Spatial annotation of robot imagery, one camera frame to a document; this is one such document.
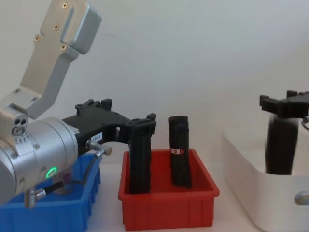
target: robot end effector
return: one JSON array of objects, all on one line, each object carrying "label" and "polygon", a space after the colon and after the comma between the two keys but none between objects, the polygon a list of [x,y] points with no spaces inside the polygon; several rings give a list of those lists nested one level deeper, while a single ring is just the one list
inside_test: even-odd
[{"label": "robot end effector", "polygon": [[50,108],[70,63],[89,51],[101,23],[84,0],[52,0],[21,85],[0,101],[0,203],[70,168],[78,157],[74,132]]}]

